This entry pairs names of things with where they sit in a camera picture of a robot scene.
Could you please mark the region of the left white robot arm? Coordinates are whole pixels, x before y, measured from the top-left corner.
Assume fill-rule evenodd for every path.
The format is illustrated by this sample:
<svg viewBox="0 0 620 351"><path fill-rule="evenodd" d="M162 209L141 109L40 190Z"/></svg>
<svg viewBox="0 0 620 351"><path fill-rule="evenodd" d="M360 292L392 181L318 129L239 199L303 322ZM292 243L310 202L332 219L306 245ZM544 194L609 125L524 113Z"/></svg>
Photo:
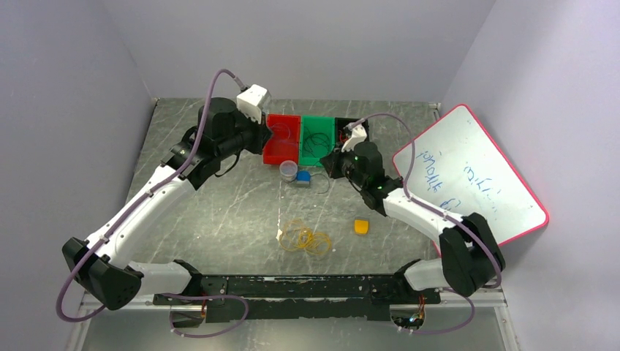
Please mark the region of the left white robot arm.
<svg viewBox="0 0 620 351"><path fill-rule="evenodd" d="M156 221L221 177L222 161L242 151L261 154L272 132L266 98L213 98L199 109L198 124L170 149L143 188L107 224L85 240L69 239L62 253L73 279L104 308L118 310L142 295L173 294L191 304L202 295L201 273L183 260L138 263L133 252Z"/></svg>

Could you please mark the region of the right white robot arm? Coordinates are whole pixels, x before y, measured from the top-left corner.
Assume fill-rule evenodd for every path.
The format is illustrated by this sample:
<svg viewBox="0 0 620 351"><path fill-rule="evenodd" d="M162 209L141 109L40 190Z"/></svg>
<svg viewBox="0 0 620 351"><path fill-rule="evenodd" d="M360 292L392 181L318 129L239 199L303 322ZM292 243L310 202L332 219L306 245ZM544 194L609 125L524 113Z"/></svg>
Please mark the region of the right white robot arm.
<svg viewBox="0 0 620 351"><path fill-rule="evenodd" d="M347 179L371 210L406 223L439 247L438 259L414 260L395 274L400 301L411 303L427 289L449 288L469 297L480 288L499 285L505 261L484 216L455 214L415 197L402 178L386 175L372 142L351 151L338 146L320 164L330 178Z"/></svg>

